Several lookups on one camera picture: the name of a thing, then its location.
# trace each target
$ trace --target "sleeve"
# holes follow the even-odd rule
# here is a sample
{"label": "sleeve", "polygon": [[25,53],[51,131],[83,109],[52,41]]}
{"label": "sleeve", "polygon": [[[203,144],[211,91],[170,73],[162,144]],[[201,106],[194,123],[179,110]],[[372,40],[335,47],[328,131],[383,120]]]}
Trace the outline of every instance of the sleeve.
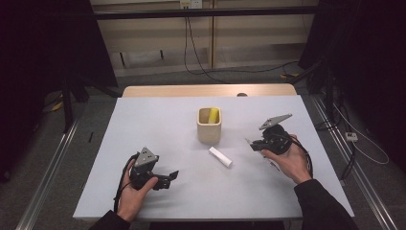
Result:
{"label": "sleeve", "polygon": [[347,210],[315,179],[295,187],[304,216],[303,230],[358,229]]}
{"label": "sleeve", "polygon": [[130,223],[120,218],[113,211],[108,211],[102,218],[100,218],[89,230],[127,230]]}

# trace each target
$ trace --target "hand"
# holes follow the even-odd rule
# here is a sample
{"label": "hand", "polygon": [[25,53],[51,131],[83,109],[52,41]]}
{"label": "hand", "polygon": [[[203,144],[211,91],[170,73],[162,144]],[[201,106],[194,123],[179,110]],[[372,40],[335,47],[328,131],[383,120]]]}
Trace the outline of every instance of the hand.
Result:
{"label": "hand", "polygon": [[263,149],[261,153],[269,159],[275,161],[280,166],[282,172],[287,177],[293,179],[296,184],[300,184],[311,179],[310,173],[307,169],[305,153],[296,144],[293,143],[287,152],[281,155],[277,155],[267,149]]}
{"label": "hand", "polygon": [[135,217],[140,212],[141,206],[143,205],[144,199],[147,195],[147,192],[151,190],[155,184],[158,182],[157,177],[152,177],[146,185],[140,190],[135,190],[131,187],[129,179],[129,171],[131,167],[134,165],[135,160],[132,160],[128,164],[127,171],[125,172],[124,179],[123,179],[123,188],[122,196],[120,198],[119,209],[117,211],[117,215],[119,215],[122,219],[131,222],[135,219]]}

